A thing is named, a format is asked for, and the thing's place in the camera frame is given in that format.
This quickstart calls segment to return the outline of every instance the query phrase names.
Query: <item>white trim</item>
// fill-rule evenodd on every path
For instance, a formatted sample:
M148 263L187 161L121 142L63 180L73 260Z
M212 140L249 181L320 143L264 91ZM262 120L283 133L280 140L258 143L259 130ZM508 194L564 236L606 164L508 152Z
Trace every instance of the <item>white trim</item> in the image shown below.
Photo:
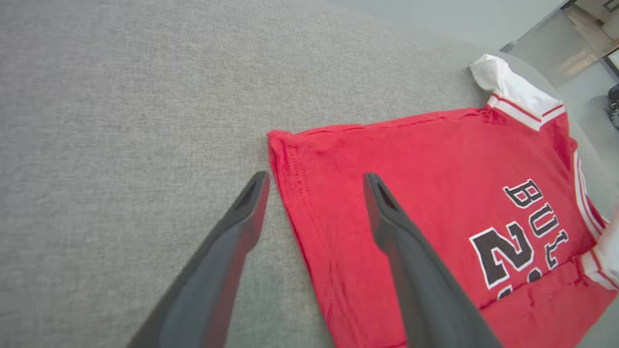
M494 108L499 109L501 111L503 111L504 113L508 114L509 116L512 116L513 118L515 118L516 120L520 121L521 123L523 123L524 125L539 131L540 127L542 127L542 124L540 121L537 121L533 118L531 118L531 116L521 112L520 110L518 110L517 108L515 108L512 104L504 101L504 100L498 100L495 103Z
M597 269L597 265L595 264L595 260L593 260L593 255L591 255L592 251L587 251L586 253L580 256L580 262L582 265L582 270L585 275L589 277L592 281L600 284L608 290L616 290L617 288L611 284L606 278L602 277Z
M604 228L600 225L600 223L595 218L595 215L591 212L591 207L589 206L589 201L587 200L587 184L584 181L584 175L582 174L582 162L580 158L578 158L578 175L580 176L581 187L582 187L582 198L584 200L584 207L587 211L587 216L593 221L593 226L597 229L598 234L602 234Z
M578 170L579 161L580 159L578 158L578 152L574 151L574 185L576 189L576 204L578 205L578 210L581 213L584 223L587 225L587 229L589 229L589 233L591 233L591 236L593 237L593 239L597 241L597 239L600 238L600 236L597 233L597 230L595 229L593 223L589 219L589 216L587 216L587 212L585 210L585 204L584 204L585 201L582 199L581 181L580 181L580 175L579 175L579 170Z
M565 113L565 107L562 105L560 108L556 109L555 111L547 114L547 115L543 115L542 116L542 125L548 123L549 121L551 121L552 119L554 119L557 116L560 116L562 114Z

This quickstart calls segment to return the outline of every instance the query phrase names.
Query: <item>gray carpet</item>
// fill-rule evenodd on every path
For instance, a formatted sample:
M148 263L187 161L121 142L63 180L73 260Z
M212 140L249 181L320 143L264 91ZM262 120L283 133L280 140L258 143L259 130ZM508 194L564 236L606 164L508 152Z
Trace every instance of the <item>gray carpet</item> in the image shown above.
M320 3L3 1L0 346L125 345L267 131L479 107L486 52ZM272 185L228 346L331 344Z

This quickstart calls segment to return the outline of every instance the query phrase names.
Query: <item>chicago bulls jersey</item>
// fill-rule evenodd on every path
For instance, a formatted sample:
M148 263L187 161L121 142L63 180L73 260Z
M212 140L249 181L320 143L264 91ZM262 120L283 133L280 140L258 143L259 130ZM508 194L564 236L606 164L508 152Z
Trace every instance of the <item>chicago bulls jersey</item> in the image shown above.
M484 108L269 133L271 165L340 347L406 336L374 244L363 174L377 173L506 347L572 347L615 298L561 101L486 55Z

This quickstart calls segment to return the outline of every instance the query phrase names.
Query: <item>jersey sleeve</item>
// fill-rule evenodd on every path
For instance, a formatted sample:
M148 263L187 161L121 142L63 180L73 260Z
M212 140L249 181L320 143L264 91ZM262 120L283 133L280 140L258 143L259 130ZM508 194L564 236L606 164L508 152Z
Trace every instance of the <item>jersey sleeve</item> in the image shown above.
M492 92L488 107L500 110L536 131L565 113L561 100L530 84L497 56L485 54L470 65L470 70L479 87Z

